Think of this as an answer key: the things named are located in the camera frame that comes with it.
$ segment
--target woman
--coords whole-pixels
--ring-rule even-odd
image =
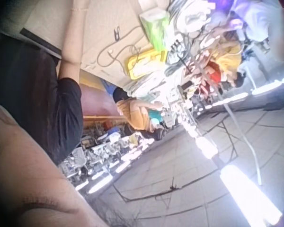
[[[148,110],[162,110],[162,104],[152,104],[129,97],[120,87],[115,89],[113,99],[120,115],[123,115],[135,130],[140,131],[143,137],[147,139],[154,138],[155,140],[164,138],[166,131],[157,119],[150,119],[148,113]]]

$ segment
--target man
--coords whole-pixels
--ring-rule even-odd
[[[162,110],[162,104],[152,104],[129,97],[120,87],[115,89],[113,99],[120,115],[123,115],[135,130],[140,131],[143,137],[147,139],[154,138],[155,140],[164,138],[166,131],[160,125],[159,120],[156,118],[151,119],[149,115],[149,110]]]
[[[269,38],[272,52],[284,61],[284,9],[277,0],[236,0],[231,10],[246,22],[245,32],[250,40],[262,42]],[[229,20],[214,34],[238,29],[234,24],[234,20]]]
[[[49,54],[0,35],[0,105],[56,165],[76,148],[82,135],[79,72],[89,2],[72,1],[58,77]]]

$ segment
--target hand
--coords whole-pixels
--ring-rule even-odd
[[[90,0],[72,0],[72,7],[74,9],[88,9]]]

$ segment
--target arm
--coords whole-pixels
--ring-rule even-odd
[[[0,204],[14,215],[14,225],[23,227],[106,227],[44,150],[2,107]]]
[[[161,110],[163,106],[161,104],[152,104],[139,99],[135,99],[130,103],[131,112],[135,110],[140,110],[140,108],[142,107],[152,110]]]
[[[73,0],[71,18],[62,47],[62,60],[58,79],[71,78],[79,83],[84,27],[89,3],[90,0]]]

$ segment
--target person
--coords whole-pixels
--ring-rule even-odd
[[[20,227],[108,227],[2,106],[0,223]]]
[[[163,105],[161,103],[152,104],[129,97],[120,87],[114,90],[113,99],[120,115],[123,115],[136,131],[140,131],[143,137],[146,139],[154,138],[155,140],[164,138],[165,129],[160,125],[158,119],[150,119],[148,113],[148,110],[162,110]]]
[[[58,165],[80,143],[83,129],[79,72],[90,0],[72,0],[57,76],[53,57],[0,35],[0,105]]]
[[[284,61],[284,9],[277,0],[236,0],[231,10],[246,22],[245,32],[250,40],[262,42],[269,39],[272,53]],[[236,30],[234,20],[215,28],[213,33],[218,35]]]

